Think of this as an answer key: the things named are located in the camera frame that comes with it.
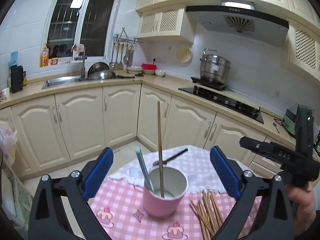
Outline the right human hand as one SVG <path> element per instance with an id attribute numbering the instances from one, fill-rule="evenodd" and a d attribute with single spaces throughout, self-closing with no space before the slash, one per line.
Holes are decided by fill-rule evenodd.
<path id="1" fill-rule="evenodd" d="M 293 217 L 295 239 L 313 239 L 319 233 L 319 210 L 315 210 L 312 182 L 304 188 L 286 185 L 289 200 L 298 204 Z"/>

